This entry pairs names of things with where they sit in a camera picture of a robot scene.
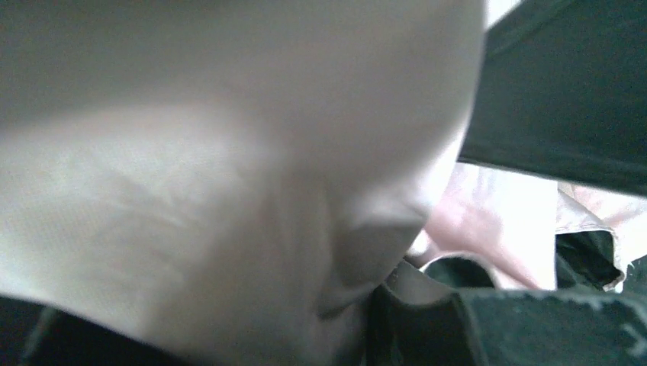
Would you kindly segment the pink and black folding umbrella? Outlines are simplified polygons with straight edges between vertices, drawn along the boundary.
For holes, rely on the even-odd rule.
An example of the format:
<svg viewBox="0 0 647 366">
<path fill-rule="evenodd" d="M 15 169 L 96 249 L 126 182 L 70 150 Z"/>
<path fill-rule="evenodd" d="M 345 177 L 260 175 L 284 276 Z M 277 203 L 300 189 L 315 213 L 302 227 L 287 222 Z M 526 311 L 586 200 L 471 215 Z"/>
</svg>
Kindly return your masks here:
<svg viewBox="0 0 647 366">
<path fill-rule="evenodd" d="M 368 365 L 387 283 L 620 295 L 644 1 L 3 1 L 1 298 Z"/>
</svg>

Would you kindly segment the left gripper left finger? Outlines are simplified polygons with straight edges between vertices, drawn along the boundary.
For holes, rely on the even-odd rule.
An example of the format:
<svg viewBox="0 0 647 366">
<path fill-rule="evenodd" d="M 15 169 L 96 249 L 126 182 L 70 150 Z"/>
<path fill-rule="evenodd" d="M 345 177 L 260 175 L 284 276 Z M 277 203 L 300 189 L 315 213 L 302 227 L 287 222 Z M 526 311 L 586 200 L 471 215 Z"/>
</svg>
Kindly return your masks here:
<svg viewBox="0 0 647 366">
<path fill-rule="evenodd" d="M 1 298 L 2 365 L 187 365 L 52 307 Z"/>
</svg>

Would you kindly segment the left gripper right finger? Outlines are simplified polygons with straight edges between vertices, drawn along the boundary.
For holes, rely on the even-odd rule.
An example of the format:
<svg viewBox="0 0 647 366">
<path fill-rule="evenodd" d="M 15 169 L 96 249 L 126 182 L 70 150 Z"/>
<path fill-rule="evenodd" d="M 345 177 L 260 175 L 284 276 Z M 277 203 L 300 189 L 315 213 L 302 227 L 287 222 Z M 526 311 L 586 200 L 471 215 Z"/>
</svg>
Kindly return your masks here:
<svg viewBox="0 0 647 366">
<path fill-rule="evenodd" d="M 646 310 L 616 294 L 387 283 L 369 365 L 644 365 Z"/>
</svg>

